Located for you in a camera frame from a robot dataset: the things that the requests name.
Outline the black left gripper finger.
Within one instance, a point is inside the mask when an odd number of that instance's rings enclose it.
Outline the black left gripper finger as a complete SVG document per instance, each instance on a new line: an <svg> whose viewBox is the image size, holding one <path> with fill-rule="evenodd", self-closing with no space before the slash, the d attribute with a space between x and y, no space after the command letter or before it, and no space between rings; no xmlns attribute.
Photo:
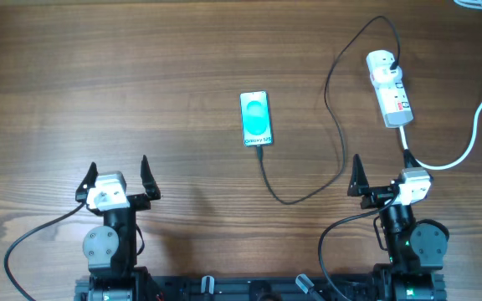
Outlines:
<svg viewBox="0 0 482 301"><path fill-rule="evenodd" d="M75 200L77 202L86 202L90 189L95 187L95 180L97 176L97 166L94 162L92 162L83 181L78 185L75 191Z"/></svg>
<svg viewBox="0 0 482 301"><path fill-rule="evenodd" d="M159 200L161 198L161 191L151 173L146 155L144 155L141 160L141 182L150 200Z"/></svg>

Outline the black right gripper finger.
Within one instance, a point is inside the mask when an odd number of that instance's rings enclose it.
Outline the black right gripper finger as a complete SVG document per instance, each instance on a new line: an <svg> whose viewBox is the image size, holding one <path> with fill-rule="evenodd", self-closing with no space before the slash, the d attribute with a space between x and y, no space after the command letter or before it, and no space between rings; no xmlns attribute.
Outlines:
<svg viewBox="0 0 482 301"><path fill-rule="evenodd" d="M403 151L403 162L406 168L420 167L420 164L409 149Z"/></svg>
<svg viewBox="0 0 482 301"><path fill-rule="evenodd" d="M365 196L369 193L369 183L358 154L353 156L351 179L347 190L348 196Z"/></svg>

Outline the blue screen Galaxy smartphone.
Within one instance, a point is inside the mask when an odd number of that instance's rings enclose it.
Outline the blue screen Galaxy smartphone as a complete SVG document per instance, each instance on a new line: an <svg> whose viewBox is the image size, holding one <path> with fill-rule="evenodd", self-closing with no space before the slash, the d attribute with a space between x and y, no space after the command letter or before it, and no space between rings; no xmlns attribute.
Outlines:
<svg viewBox="0 0 482 301"><path fill-rule="evenodd" d="M262 90L242 93L239 102L244 145L272 145L274 140L267 92Z"/></svg>

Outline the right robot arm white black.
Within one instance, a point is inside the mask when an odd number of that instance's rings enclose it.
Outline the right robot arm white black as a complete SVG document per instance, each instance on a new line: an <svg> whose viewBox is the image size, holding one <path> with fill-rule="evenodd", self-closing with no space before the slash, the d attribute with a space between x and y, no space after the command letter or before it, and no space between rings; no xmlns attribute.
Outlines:
<svg viewBox="0 0 482 301"><path fill-rule="evenodd" d="M419 165L412 153L403 152L404 168L387 186L370 186L359 155L352 160L348 196L359 196L362 209L376 211L384 238L379 247L387 251L390 263L377 264L368 285L372 300L443 301L447 298L444 256L449 230L432 219L417 220L413 204L424 200L433 177Z"/></svg>

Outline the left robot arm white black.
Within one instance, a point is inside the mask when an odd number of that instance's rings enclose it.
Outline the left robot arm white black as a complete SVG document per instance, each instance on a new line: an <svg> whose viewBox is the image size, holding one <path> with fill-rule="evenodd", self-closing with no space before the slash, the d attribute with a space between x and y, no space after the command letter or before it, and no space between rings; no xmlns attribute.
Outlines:
<svg viewBox="0 0 482 301"><path fill-rule="evenodd" d="M144 191L128 195L126 180L119 171L99 173L95 163L75 193L75 200L98 217L103 224L84 237L82 248L90 276L78 280L75 301L157 301L164 294L145 267L137 265L144 250L137 245L142 238L136 214L151 208L161 192L151 173L146 156L140 168Z"/></svg>

